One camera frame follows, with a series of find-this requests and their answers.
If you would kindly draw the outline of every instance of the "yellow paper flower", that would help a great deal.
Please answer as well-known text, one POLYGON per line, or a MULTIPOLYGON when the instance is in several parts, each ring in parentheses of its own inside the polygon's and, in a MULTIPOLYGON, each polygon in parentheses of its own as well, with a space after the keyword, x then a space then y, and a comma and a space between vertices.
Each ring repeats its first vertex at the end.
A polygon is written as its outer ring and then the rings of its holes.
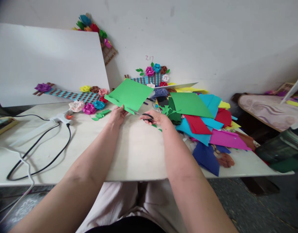
POLYGON ((80 91, 82 91, 82 92, 90 92, 91 91, 91 87, 90 86, 82 86, 82 87, 80 87, 80 91))

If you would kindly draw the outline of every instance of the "white cable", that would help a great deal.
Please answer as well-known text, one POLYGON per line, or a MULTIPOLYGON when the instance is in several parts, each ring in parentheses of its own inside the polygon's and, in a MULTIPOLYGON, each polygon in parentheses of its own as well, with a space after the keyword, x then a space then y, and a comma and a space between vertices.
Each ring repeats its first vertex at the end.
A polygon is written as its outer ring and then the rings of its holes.
POLYGON ((14 206, 9 210, 9 212, 6 213, 6 215, 1 219, 0 221, 0 224, 10 215, 10 213, 15 209, 15 207, 20 203, 20 201, 30 192, 30 190, 33 188, 33 186, 35 185, 35 181, 33 180, 33 178, 31 177, 31 172, 30 172, 30 164, 27 163, 23 158, 22 158, 22 155, 17 152, 17 151, 13 151, 13 150, 10 150, 8 148, 5 148, 5 147, 1 147, 0 148, 3 148, 9 152, 13 152, 13 153, 17 153, 18 156, 19 156, 19 159, 27 165, 27 173, 28 173, 28 177, 31 181, 31 186, 29 187, 29 189, 21 196, 21 198, 19 198, 19 200, 14 204, 14 206))

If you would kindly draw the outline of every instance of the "gray floor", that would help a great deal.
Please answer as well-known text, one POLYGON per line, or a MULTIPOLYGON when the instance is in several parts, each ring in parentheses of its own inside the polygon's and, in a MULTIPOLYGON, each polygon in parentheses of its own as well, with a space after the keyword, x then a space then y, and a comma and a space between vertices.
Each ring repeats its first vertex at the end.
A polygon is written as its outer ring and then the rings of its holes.
MULTIPOLYGON (((255 197, 247 191, 244 183, 238 178, 209 180, 239 232, 298 232, 295 229, 298 229, 298 200, 296 199, 298 183, 296 176, 270 177, 269 179, 280 188, 279 194, 255 197)), ((34 187, 32 193, 1 225, 0 232, 8 232, 52 188, 53 186, 34 187)), ((23 194, 26 189, 26 187, 0 188, 0 210, 16 200, 18 195, 23 194)), ((0 219, 6 212, 7 210, 0 213, 0 219)))

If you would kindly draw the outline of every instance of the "blue paper flower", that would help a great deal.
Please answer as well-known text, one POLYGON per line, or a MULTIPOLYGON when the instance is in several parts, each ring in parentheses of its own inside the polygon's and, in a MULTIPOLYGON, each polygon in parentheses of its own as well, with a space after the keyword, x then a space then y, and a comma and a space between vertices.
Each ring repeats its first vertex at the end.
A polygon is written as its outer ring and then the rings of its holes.
POLYGON ((104 102, 98 100, 94 103, 94 107, 98 110, 102 110, 105 107, 105 105, 106 104, 104 102))
POLYGON ((85 26, 91 26, 91 24, 92 24, 92 21, 86 15, 80 15, 79 19, 82 21, 82 23, 85 26))
POLYGON ((161 66, 160 66, 160 64, 155 64, 154 66, 153 66, 153 70, 156 72, 156 73, 159 73, 160 72, 160 70, 161 70, 161 66))

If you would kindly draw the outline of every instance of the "red paper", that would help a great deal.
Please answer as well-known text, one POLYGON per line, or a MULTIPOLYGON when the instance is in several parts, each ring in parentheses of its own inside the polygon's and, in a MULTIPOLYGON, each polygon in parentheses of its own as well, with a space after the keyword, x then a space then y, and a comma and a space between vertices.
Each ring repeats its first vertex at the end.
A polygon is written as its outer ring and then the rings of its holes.
POLYGON ((208 127, 204 124, 199 116, 185 115, 187 119, 191 132, 194 134, 212 134, 208 127))
POLYGON ((223 128, 227 126, 231 126, 231 122, 232 122, 231 112, 229 112, 224 108, 219 108, 218 113, 215 117, 215 120, 220 123, 223 123, 223 128))

